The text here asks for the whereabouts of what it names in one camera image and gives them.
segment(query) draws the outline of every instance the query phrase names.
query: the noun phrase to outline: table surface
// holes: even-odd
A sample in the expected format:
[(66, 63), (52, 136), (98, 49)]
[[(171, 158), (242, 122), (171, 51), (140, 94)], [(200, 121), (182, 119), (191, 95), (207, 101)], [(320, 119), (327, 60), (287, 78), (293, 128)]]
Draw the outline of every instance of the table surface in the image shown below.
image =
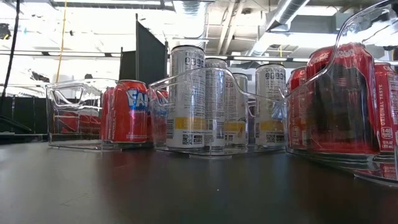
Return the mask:
[(396, 223), (398, 189), (286, 153), (0, 146), (0, 223)]

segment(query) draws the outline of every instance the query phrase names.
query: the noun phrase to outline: ceiling duct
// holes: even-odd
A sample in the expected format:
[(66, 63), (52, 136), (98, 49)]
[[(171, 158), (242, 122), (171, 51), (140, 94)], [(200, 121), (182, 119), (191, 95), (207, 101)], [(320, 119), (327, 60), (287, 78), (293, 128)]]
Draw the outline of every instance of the ceiling duct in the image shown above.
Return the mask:
[(266, 15), (266, 32), (248, 51), (248, 56), (261, 56), (270, 46), (268, 37), (270, 30), (289, 31), (290, 22), (297, 15), (299, 9), (305, 6), (310, 0), (280, 0), (278, 8)]
[(205, 43), (198, 43), (197, 39), (205, 37), (208, 5), (209, 2), (205, 1), (174, 1), (175, 12), (180, 16), (182, 35), (186, 38), (180, 41), (180, 45), (191, 44), (203, 48)]

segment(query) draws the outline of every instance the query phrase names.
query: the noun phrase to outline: acrylic organizer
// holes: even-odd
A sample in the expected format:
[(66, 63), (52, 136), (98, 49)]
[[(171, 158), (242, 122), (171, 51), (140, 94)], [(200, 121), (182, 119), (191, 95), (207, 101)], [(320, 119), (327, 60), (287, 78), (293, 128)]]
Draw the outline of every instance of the acrylic organizer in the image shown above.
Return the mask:
[(89, 151), (152, 146), (145, 84), (86, 79), (46, 88), (50, 146)]
[[(221, 89), (209, 93), (205, 89), (206, 74), (215, 79), (213, 82), (219, 82)], [(249, 118), (259, 117), (256, 109), (249, 109), (248, 99), (268, 108), (268, 116), (263, 116), (267, 125), (260, 130), (282, 139), (285, 105), (281, 100), (270, 100), (243, 89), (242, 80), (221, 68), (198, 68), (150, 84), (154, 147), (212, 158), (285, 150), (283, 140), (279, 145), (272, 142), (269, 147), (266, 143), (262, 147), (248, 144), (249, 133), (253, 133), (249, 128), (254, 129)]]
[(397, 182), (398, 4), (344, 24), (288, 83), (287, 151), (375, 182)]

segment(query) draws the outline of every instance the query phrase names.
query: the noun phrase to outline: white can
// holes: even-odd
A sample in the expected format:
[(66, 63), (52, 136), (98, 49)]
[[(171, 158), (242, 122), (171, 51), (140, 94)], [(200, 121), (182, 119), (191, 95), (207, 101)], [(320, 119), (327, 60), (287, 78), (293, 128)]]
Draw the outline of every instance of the white can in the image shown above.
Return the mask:
[[(218, 58), (206, 58), (206, 68), (226, 69), (227, 63)], [(206, 70), (205, 147), (223, 149), (225, 72)]]
[[(239, 87), (248, 90), (248, 77), (233, 74)], [(240, 93), (231, 77), (225, 78), (225, 141), (227, 146), (243, 147), (248, 144), (248, 97)]]
[(285, 88), (286, 70), (283, 65), (265, 64), (256, 68), (256, 94), (270, 99), (257, 99), (256, 103), (255, 135), (259, 147), (281, 147), (285, 144), (283, 105), (280, 103), (280, 91), (284, 92)]
[[(171, 53), (171, 76), (205, 66), (205, 53), (196, 46), (181, 45)], [(184, 76), (169, 86), (169, 116), (166, 146), (172, 149), (197, 150), (205, 146), (205, 84), (204, 71)]]

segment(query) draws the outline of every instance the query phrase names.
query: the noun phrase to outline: plastic bin handle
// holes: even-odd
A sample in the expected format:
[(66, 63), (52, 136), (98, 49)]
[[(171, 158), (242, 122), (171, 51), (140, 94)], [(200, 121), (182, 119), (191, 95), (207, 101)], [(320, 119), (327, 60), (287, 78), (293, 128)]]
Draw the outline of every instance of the plastic bin handle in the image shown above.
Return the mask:
[[(61, 99), (64, 101), (66, 104), (58, 104), (57, 100), (54, 100), (54, 103), (58, 107), (69, 107), (69, 106), (80, 106), (81, 103), (81, 96), (83, 96), (87, 92), (87, 85), (84, 83), (78, 83), (78, 82), (70, 82), (70, 83), (58, 83), (50, 86), (46, 86), (47, 89), (50, 90), (50, 94), (53, 99)], [(81, 88), (81, 94), (79, 97), (79, 101), (76, 103), (72, 103), (69, 100), (67, 100), (64, 95), (60, 92), (60, 90), (67, 90), (67, 89), (72, 89), (72, 88)]]

